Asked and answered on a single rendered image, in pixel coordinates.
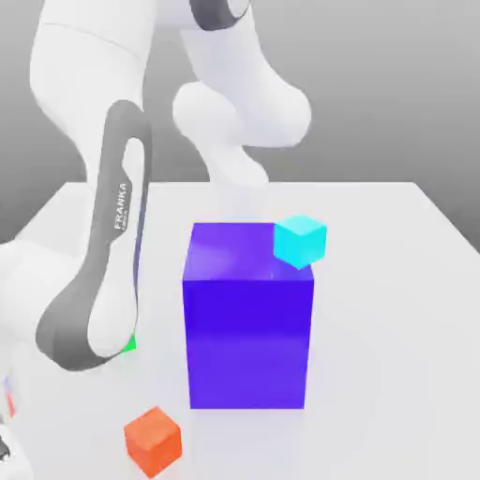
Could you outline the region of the small orange cube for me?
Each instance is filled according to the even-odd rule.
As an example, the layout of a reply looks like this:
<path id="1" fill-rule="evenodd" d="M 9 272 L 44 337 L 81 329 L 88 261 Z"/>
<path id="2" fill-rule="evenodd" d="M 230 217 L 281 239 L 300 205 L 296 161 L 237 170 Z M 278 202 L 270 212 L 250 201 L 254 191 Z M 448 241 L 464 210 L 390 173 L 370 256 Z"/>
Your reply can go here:
<path id="1" fill-rule="evenodd" d="M 124 426 L 127 453 L 150 479 L 182 456 L 180 427 L 158 406 Z"/>

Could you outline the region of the small cyan cube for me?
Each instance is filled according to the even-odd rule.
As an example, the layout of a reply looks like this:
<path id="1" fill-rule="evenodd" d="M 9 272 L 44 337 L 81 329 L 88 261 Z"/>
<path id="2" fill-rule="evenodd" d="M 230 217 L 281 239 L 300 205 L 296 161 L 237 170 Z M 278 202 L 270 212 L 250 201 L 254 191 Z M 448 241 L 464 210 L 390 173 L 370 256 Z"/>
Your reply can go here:
<path id="1" fill-rule="evenodd" d="M 327 226 L 297 215 L 274 224 L 274 255 L 300 270 L 319 260 L 326 251 Z"/>

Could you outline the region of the large blue box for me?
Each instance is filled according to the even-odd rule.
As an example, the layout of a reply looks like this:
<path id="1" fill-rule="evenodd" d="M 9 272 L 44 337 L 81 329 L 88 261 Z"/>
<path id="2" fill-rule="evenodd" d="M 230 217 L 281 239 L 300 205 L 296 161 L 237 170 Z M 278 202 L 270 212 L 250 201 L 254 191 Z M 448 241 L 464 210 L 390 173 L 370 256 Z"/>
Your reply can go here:
<path id="1" fill-rule="evenodd" d="M 191 408 L 304 407 L 314 276 L 273 224 L 194 223 L 182 287 Z"/>

